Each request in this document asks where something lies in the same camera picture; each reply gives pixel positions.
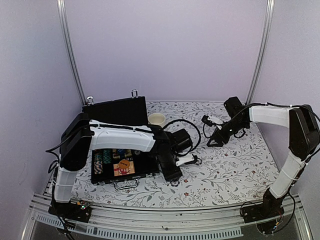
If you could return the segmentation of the black poker chip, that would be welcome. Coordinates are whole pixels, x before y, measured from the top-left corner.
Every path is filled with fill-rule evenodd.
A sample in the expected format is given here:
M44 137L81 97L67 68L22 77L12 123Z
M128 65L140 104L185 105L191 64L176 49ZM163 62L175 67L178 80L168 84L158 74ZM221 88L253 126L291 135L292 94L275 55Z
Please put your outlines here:
M170 185L171 185L172 187L178 187L179 184L180 184L180 182L179 182L178 180L172 180L172 181L170 182Z

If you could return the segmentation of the blue playing card deck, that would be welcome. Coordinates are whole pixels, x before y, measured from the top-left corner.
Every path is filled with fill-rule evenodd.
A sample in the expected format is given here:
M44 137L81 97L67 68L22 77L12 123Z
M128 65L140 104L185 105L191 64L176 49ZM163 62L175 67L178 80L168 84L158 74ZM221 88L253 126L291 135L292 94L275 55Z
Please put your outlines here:
M126 158L131 158L133 156L130 149L113 149L112 158L114 160L122 160Z

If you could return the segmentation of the orange big blind button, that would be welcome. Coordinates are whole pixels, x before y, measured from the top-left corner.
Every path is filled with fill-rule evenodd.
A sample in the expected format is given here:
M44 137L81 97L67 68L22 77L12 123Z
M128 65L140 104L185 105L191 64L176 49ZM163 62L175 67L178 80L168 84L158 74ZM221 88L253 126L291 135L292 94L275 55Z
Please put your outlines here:
M130 168L130 161L127 159L122 159L119 161L118 166L120 169L129 169Z

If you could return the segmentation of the clear round dealer disc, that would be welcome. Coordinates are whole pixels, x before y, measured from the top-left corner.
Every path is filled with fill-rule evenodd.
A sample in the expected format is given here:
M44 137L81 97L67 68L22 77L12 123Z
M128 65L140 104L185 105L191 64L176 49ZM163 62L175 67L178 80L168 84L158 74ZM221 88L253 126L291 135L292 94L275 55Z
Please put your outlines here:
M121 175L127 175L127 174L129 174L130 173L130 169L129 168L118 168L118 172L119 172L119 174L121 174Z

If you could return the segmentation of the red playing card deck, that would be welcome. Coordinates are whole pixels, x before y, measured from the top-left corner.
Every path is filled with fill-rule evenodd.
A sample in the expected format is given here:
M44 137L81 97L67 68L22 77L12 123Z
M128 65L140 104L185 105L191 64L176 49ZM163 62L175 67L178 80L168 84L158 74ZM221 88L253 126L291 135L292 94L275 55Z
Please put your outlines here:
M119 163L113 165L113 173L115 177L135 174L134 162L121 160Z

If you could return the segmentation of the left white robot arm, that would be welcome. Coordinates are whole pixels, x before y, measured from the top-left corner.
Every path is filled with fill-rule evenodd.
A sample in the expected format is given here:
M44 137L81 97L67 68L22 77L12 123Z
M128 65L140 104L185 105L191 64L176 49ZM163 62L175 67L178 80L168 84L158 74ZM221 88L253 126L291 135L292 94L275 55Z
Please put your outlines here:
M53 203L63 216L74 213L71 195L77 173L91 159L91 182L113 183L161 172L167 182L182 176L180 166L196 162L193 143L185 129L174 133L159 125L119 125L90 119L80 113L48 150L59 150L54 173Z

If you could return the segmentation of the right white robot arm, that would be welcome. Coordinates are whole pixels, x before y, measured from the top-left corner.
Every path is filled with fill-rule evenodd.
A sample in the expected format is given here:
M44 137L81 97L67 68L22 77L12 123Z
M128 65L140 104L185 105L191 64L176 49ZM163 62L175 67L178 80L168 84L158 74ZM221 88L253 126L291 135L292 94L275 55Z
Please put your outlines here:
M308 104L243 104L234 96L223 105L230 118L228 121L208 115L201 119L205 125L215 126L208 139L208 147L223 147L231 136L249 129L251 123L280 126L288 130L286 160L276 180L265 191L262 203L256 207L262 218L269 218L280 211L284 197L299 180L311 158L319 152L320 119Z

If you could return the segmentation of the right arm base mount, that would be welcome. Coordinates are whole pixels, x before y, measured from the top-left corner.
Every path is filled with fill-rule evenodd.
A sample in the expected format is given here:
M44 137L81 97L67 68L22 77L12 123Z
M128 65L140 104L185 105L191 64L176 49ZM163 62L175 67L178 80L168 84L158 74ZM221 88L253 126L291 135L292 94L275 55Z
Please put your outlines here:
M248 202L249 206L244 206L247 204L245 202L239 210L241 217L245 223L256 222L260 220L265 220L273 217L278 217L278 219L273 219L268 222L259 223L256 225L258 231L264 235L272 235L277 230L281 220L283 219L284 208L282 206L283 200L287 194L280 198L275 198L268 188L263 195L262 203L255 204Z

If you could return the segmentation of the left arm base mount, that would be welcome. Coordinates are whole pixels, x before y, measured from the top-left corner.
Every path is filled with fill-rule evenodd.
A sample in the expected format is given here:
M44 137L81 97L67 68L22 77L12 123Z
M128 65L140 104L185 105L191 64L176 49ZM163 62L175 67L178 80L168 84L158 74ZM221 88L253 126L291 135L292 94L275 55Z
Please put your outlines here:
M48 213L62 219L88 223L91 217L92 208L91 203L88 201L80 200L77 203L71 201L61 203L57 202L54 196L52 196Z

